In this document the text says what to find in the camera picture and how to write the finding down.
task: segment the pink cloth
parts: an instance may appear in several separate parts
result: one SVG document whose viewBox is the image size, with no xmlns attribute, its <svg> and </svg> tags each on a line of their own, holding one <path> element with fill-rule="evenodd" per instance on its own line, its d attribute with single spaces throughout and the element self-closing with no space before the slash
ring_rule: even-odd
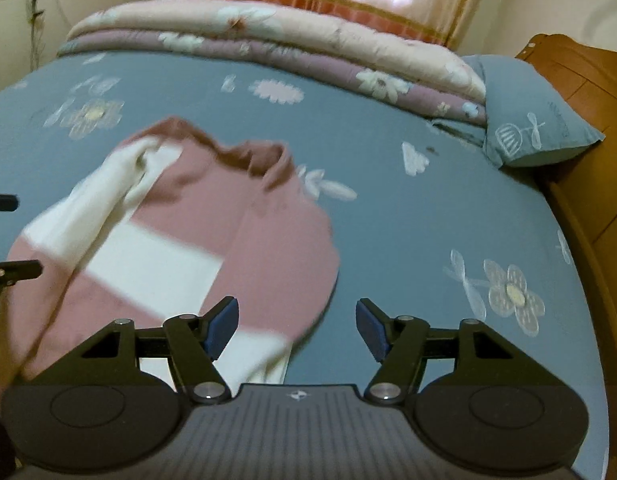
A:
<svg viewBox="0 0 617 480">
<path fill-rule="evenodd" d="M 248 379 L 253 366 L 265 365 L 280 348 L 290 349 L 325 308 L 335 284 L 339 257 L 331 241 L 330 220 L 304 195 L 286 146 L 245 142 L 225 148 L 192 124 L 168 118 L 125 141 L 98 171 L 107 178 L 112 175 L 111 182 L 126 178 L 119 176 L 126 173 L 111 173 L 128 169 L 124 167 L 126 162 L 115 166 L 113 155 L 152 139 L 156 143 L 150 153 L 160 155 L 158 148 L 168 145 L 177 155 L 174 161 L 159 170 L 159 176 L 127 219 L 111 220 L 119 209 L 106 213 L 107 223 L 97 228 L 98 235 L 88 244 L 88 250 L 83 256 L 75 250 L 77 256 L 71 256 L 76 259 L 74 263 L 69 256 L 58 254 L 72 254 L 74 245 L 82 242 L 73 243 L 68 235 L 57 233 L 53 236 L 59 241 L 50 241 L 49 235 L 40 236 L 50 232 L 48 225 L 54 225 L 44 214 L 13 245 L 10 260 L 39 259 L 44 273 L 37 280 L 18 282 L 0 304 L 0 397 L 16 374 L 35 377 L 114 319 L 127 317 L 135 321 L 137 328 L 148 328 L 160 326 L 177 314 L 173 312 L 177 305 L 162 301 L 164 309 L 160 310 L 159 304 L 142 300 L 143 287 L 165 287 L 155 288 L 154 295 L 165 292 L 168 298 L 178 298 L 180 288 L 188 288 L 186 298 L 193 298 L 193 303 L 187 299 L 187 305 L 195 304 L 194 298 L 199 297 L 195 311 L 200 314 L 224 296 L 237 298 L 241 342 L 231 350 L 237 353 L 232 362 L 239 362 L 239 352 L 245 352 L 245 360 L 255 359 L 248 370 L 236 375 L 237 382 Z M 152 159 L 146 157 L 138 160 L 152 164 Z M 87 179 L 76 187 L 67 199 L 69 205 L 77 204 L 70 200 L 74 196 L 81 200 L 80 194 L 89 199 L 83 203 L 92 204 L 88 193 L 96 189 L 96 179 L 101 175 L 94 173 L 92 177 L 93 181 Z M 135 188 L 141 188 L 141 182 L 131 183 L 122 202 L 130 200 Z M 96 201 L 97 207 L 106 200 L 118 204 L 120 197 L 107 196 Z M 79 221 L 64 220 L 71 215 L 79 217 L 75 212 L 56 216 L 61 217 L 62 225 L 81 228 L 96 216 L 92 211 L 87 213 Z M 145 237 L 150 243 L 144 246 L 129 241 L 133 237 Z M 150 249 L 153 243 L 157 249 Z M 172 269 L 173 275 L 184 270 L 186 258 L 201 262 L 205 269 L 215 266 L 215 270 L 202 272 L 204 276 L 184 277 L 179 283 L 169 280 L 168 275 L 161 276 L 159 283 L 160 276 L 150 272 L 139 278 L 133 277 L 131 271 L 128 278 L 120 277 L 118 272 L 107 274 L 108 267 L 114 269 L 117 265 L 115 258 L 124 259 L 127 253 L 132 253 L 128 255 L 130 262 L 159 267 L 162 248 L 169 257 L 175 255 L 176 263 L 182 262 L 182 269 Z M 147 256 L 149 250 L 157 252 Z M 121 251 L 122 256 L 110 256 L 117 254 L 115 251 Z M 154 255 L 157 260 L 151 262 Z M 158 274 L 168 274 L 171 267 Z M 200 285 L 204 280 L 209 284 L 206 289 Z M 179 313 L 190 312 L 184 308 Z M 258 337 L 275 343 L 253 357 Z"/>
</svg>

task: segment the wooden bed frame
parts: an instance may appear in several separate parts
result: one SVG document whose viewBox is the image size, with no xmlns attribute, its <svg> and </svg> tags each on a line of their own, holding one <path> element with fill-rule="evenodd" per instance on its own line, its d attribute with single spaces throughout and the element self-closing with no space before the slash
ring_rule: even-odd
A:
<svg viewBox="0 0 617 480">
<path fill-rule="evenodd" d="M 607 138 L 536 174 L 569 241 L 601 355 L 608 397 L 607 480 L 617 479 L 617 52 L 561 34 L 534 36 L 517 55 Z"/>
</svg>

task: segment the bed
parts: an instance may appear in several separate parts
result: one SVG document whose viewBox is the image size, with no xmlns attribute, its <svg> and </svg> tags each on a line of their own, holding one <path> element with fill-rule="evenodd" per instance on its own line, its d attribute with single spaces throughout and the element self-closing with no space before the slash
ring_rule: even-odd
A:
<svg viewBox="0 0 617 480">
<path fill-rule="evenodd" d="M 100 25 L 106 18 L 98 17 Z M 0 215 L 0 260 L 26 224 L 116 145 L 167 116 L 227 145 L 282 140 L 331 219 L 341 264 L 319 322 L 260 379 L 363 389 L 378 365 L 355 328 L 359 298 L 391 316 L 455 328 L 482 316 L 475 295 L 487 298 L 493 287 L 486 262 L 513 266 L 546 305 L 539 328 L 490 307 L 485 322 L 585 401 L 589 432 L 575 469 L 597 480 L 608 466 L 607 478 L 617 477 L 617 197 L 599 193 L 611 184 L 590 177 L 599 168 L 595 175 L 617 183 L 617 133 L 607 131 L 607 142 L 557 168 L 500 170 L 427 118 L 278 68 L 124 46 L 77 52 L 70 44 L 63 54 L 0 92 L 0 192 L 21 202 Z M 617 129 L 600 122 L 605 103 L 617 105 L 617 79 L 607 68 L 617 56 L 541 36 L 520 57 L 591 124 Z M 607 92 L 594 101 L 600 108 L 592 105 L 597 96 L 582 94 L 593 86 Z M 114 113 L 86 132 L 62 119 L 82 107 L 83 123 L 93 88 Z M 599 220 L 591 201 L 602 200 L 608 214 Z M 452 363 L 429 364 L 424 384 L 451 370 Z"/>
<path fill-rule="evenodd" d="M 591 310 L 608 397 L 617 478 L 617 52 L 539 34 L 518 57 L 534 65 L 607 141 L 537 175 L 567 235 Z"/>
</svg>

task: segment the black bracket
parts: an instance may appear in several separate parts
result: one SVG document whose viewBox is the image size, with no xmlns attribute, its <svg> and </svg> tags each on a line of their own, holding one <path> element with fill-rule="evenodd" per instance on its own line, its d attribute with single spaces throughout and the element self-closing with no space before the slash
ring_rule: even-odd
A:
<svg viewBox="0 0 617 480">
<path fill-rule="evenodd" d="M 575 460 L 588 429 L 586 405 L 492 328 L 477 319 L 457 330 L 431 328 L 413 316 L 390 318 L 367 298 L 357 302 L 356 320 L 381 363 L 365 399 L 403 407 L 440 455 L 499 471 Z M 428 359 L 441 358 L 454 360 L 453 372 L 419 391 Z"/>
<path fill-rule="evenodd" d="M 119 466 L 150 452 L 196 406 L 231 399 L 212 362 L 238 321 L 231 297 L 202 317 L 182 314 L 162 328 L 136 330 L 131 319 L 116 319 L 33 380 L 6 390 L 2 419 L 10 439 L 27 463 L 72 471 Z M 151 357 L 168 358 L 179 395 L 140 369 L 139 359 Z"/>
<path fill-rule="evenodd" d="M 15 211 L 19 207 L 15 195 L 0 194 L 0 211 Z M 7 286 L 21 280 L 34 280 L 42 273 L 42 264 L 37 260 L 0 262 L 0 297 Z"/>
</svg>

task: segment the blue pillowcase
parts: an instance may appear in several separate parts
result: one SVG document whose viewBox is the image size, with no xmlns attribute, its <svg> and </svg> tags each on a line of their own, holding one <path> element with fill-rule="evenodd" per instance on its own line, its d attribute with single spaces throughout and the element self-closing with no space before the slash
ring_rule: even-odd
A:
<svg viewBox="0 0 617 480">
<path fill-rule="evenodd" d="M 525 61 L 492 55 L 463 59 L 486 84 L 483 152 L 498 168 L 555 164 L 605 138 Z"/>
</svg>

